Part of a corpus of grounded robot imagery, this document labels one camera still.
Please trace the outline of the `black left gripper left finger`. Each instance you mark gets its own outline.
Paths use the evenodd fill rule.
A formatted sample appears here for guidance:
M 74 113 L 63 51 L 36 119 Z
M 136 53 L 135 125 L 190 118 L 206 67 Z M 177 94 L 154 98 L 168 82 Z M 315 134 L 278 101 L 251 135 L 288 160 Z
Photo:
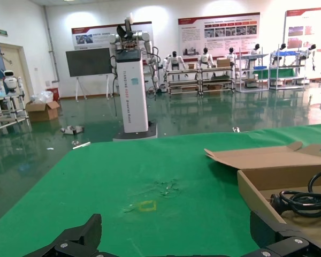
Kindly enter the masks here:
M 52 243 L 35 250 L 27 257 L 113 256 L 98 250 L 102 236 L 102 216 L 93 214 L 81 226 L 65 229 Z

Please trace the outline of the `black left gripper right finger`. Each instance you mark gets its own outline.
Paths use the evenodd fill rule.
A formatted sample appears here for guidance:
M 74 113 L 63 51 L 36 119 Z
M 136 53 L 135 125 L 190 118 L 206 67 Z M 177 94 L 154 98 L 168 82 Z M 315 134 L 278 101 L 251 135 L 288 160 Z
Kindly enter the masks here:
M 321 256 L 321 244 L 298 228 L 250 212 L 250 234 L 259 249 L 245 256 Z

